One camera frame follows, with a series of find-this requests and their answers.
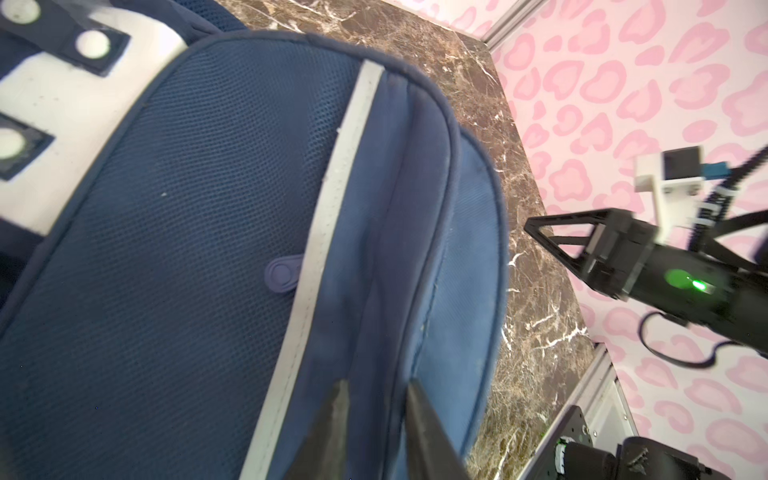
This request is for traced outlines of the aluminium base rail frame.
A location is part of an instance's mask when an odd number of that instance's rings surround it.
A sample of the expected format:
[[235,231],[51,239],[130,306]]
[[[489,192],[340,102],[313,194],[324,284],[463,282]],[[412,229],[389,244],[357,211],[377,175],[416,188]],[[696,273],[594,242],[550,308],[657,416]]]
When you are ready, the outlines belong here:
[[626,438],[638,434],[617,370],[606,346],[599,344],[592,363],[518,477],[555,479],[555,446],[562,437],[614,453]]

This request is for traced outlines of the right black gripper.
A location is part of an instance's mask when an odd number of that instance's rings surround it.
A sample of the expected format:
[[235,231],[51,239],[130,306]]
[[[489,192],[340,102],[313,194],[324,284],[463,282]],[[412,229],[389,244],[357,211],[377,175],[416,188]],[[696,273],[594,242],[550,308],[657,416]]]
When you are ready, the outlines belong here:
[[530,217],[524,231],[592,290],[767,354],[766,259],[716,241],[706,254],[658,244],[655,226],[617,208]]

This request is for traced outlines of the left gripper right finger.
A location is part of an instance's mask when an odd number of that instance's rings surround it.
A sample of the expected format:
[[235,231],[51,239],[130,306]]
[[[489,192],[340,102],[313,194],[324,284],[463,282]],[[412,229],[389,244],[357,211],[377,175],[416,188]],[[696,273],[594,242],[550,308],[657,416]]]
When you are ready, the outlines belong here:
[[417,380],[409,382],[406,392],[406,457],[411,480],[469,480]]

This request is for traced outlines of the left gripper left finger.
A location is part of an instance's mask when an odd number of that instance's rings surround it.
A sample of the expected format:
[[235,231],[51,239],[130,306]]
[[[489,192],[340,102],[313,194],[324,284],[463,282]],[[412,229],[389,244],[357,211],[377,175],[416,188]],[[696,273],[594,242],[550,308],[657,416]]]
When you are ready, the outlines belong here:
[[302,442],[285,480],[345,479],[347,461],[348,420],[350,410],[349,382],[335,382],[313,424]]

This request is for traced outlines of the navy blue student backpack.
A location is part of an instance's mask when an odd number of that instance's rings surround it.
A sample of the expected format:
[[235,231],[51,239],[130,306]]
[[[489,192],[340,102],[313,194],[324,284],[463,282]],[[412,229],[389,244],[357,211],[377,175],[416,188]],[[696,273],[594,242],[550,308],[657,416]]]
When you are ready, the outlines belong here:
[[3,478],[284,479],[343,379],[345,479],[410,479],[411,380],[466,470],[507,260],[417,68],[213,1],[2,3]]

